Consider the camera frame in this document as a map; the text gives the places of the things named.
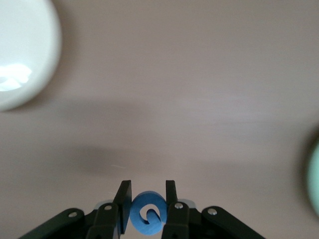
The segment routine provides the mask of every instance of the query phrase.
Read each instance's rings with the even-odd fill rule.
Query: teal round object
[[[311,204],[319,216],[319,143],[314,148],[309,160],[307,187]]]

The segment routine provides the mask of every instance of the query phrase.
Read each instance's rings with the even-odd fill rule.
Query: table surface
[[[319,126],[319,2],[54,0],[50,84],[0,113],[1,238],[133,196],[223,207],[269,239],[316,239],[304,177]],[[128,225],[121,237],[140,236]]]

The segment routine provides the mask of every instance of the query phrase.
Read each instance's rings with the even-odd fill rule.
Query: silver screw
[[[72,213],[69,214],[69,217],[73,218],[73,217],[76,217],[77,215],[78,215],[77,212],[72,212]]]
[[[217,214],[217,211],[213,208],[208,209],[208,214],[215,216]]]
[[[105,208],[104,208],[104,210],[111,210],[112,209],[112,206],[111,205],[107,205],[107,206],[105,206]]]
[[[183,204],[182,203],[176,203],[175,204],[175,208],[182,209],[183,208]]]

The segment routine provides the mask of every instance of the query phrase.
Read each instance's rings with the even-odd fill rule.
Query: white round object
[[[24,104],[47,85],[61,39],[50,0],[0,0],[0,111]]]

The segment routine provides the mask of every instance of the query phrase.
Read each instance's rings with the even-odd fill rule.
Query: scratch on surface
[[[116,168],[126,168],[126,167],[122,167],[122,166],[119,166],[119,165],[115,165],[115,164],[112,164],[111,167],[116,167]]]

